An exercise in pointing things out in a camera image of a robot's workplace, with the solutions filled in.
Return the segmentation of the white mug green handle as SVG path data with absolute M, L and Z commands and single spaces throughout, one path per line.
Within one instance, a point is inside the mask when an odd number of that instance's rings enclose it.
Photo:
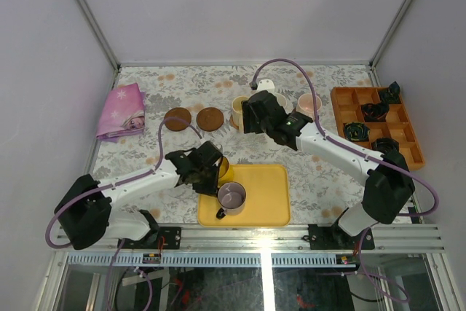
M 278 104 L 284 109 L 287 109 L 288 102 L 286 97 L 280 93 L 275 93 L 274 96 L 276 97 Z

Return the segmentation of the yellow glass mug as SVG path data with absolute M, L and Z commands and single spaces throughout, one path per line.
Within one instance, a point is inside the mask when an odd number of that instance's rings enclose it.
M 230 170 L 229 161 L 226 157 L 222 157 L 218 164 L 218 180 L 224 179 L 228 176 Z

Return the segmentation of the cream ceramic mug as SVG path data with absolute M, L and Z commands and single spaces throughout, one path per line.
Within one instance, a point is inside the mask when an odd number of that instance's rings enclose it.
M 232 122 L 238 127 L 240 126 L 240 120 L 242 119 L 242 102 L 247 100 L 248 96 L 238 96 L 232 101 Z

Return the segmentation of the woven rattan coaster front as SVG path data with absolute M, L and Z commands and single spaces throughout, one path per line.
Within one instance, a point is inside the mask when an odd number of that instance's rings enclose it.
M 240 125 L 235 123 L 233 116 L 230 116 L 229 123 L 233 128 L 240 131 Z

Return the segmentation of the purple ceramic mug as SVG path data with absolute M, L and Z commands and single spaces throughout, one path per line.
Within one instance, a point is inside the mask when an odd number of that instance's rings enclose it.
M 226 216 L 236 216 L 245 207 L 247 194 L 243 185 L 237 182 L 227 182 L 218 190 L 217 200 L 220 208 L 216 213 L 217 219 Z

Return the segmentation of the pink ceramic mug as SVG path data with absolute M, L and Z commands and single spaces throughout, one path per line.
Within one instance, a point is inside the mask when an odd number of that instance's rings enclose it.
M 314 98 L 312 93 L 304 93 L 298 99 L 296 111 L 313 118 L 321 107 L 322 101 L 318 95 Z

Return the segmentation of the brown wooden coaster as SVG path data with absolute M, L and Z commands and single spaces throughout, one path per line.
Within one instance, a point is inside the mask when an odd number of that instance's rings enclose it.
M 165 114 L 164 120 L 168 130 L 179 132 L 185 130 L 191 123 L 191 113 L 188 109 L 176 107 Z
M 223 125 L 224 115 L 215 107 L 207 107 L 197 114 L 196 122 L 201 130 L 213 132 Z

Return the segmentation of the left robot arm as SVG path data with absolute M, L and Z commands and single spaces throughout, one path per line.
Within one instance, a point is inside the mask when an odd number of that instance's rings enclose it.
M 117 239 L 123 248 L 159 248 L 166 239 L 155 217 L 144 209 L 123 210 L 140 197 L 190 186 L 197 194 L 218 192 L 221 150 L 206 141 L 197 148 L 172 151 L 154 167 L 102 181 L 79 177 L 54 210 L 73 249 L 80 251 L 101 239 Z

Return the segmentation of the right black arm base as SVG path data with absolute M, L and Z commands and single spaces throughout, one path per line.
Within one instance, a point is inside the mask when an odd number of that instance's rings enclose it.
M 362 232 L 356 236 L 345 233 L 336 222 L 332 225 L 309 224 L 307 234 L 301 239 L 307 243 L 312 250 L 321 251 L 359 251 L 360 245 L 363 250 L 374 250 L 375 243 L 371 229 L 367 233 Z

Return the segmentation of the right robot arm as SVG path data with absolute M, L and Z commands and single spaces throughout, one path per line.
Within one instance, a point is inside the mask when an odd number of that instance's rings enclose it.
M 415 191 L 404 156 L 358 146 L 323 129 L 317 120 L 287 113 L 266 90 L 241 103 L 245 133 L 264 133 L 276 144 L 315 155 L 339 168 L 364 188 L 363 199 L 337 218 L 333 243 L 349 248 L 374 224 L 391 224 Z

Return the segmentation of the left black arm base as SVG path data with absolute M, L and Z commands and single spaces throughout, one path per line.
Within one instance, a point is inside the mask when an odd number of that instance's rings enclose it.
M 143 224 L 145 233 L 138 239 L 133 240 L 129 237 L 119 239 L 118 244 L 123 249 L 133 250 L 178 250 L 181 246 L 180 227 L 161 227 L 152 214 L 147 210 L 139 210 L 138 224 Z

